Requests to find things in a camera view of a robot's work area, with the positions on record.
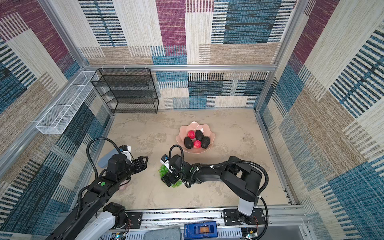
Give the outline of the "green fake grape bunch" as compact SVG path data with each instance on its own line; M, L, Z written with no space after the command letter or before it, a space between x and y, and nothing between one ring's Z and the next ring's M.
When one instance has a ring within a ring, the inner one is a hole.
M177 188L183 184L181 180L179 180L178 178L176 178L175 175L170 173L166 166L161 166L161 168L159 169L159 174L161 177L161 181L165 183L168 187Z

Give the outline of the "dark fake avocado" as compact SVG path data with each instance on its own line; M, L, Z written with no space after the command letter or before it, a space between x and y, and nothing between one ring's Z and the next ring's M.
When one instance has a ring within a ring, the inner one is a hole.
M211 144L210 138L208 136L204 136L201 140L201 147L203 149L207 149L210 144Z
M185 137L184 145L186 149L192 149L194 147L194 142L190 137Z
M198 141L202 141L202 139L204 138L203 132L201 130L196 130L195 131L195 138Z

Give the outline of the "red fake fruit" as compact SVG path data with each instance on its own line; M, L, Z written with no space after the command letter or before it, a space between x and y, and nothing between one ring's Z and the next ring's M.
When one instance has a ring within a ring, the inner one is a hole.
M199 141L199 140L195 140L195 141L194 141L194 148L195 148L195 149L200 149L201 146L202 146L201 141Z
M195 139L196 138L196 133L195 131L191 130L191 131L188 131L188 137L190 139Z

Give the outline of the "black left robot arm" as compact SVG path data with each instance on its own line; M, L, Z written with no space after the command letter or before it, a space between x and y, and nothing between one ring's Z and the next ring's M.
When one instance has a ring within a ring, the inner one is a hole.
M131 221L126 208L109 203L123 182L144 171L148 157L129 161L124 154L113 155L105 173L94 180L78 205L48 236L47 240L97 240L108 230L125 229Z

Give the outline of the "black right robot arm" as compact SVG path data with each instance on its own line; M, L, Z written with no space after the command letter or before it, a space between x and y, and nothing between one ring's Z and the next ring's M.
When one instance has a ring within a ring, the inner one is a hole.
M251 216L261 193L269 183L266 170L259 164L243 161L235 156L225 162L213 165L189 164L182 156L164 155L161 163L168 172L161 177L168 187L181 181L189 189L194 184L205 182L223 182L238 197L238 212L243 216Z

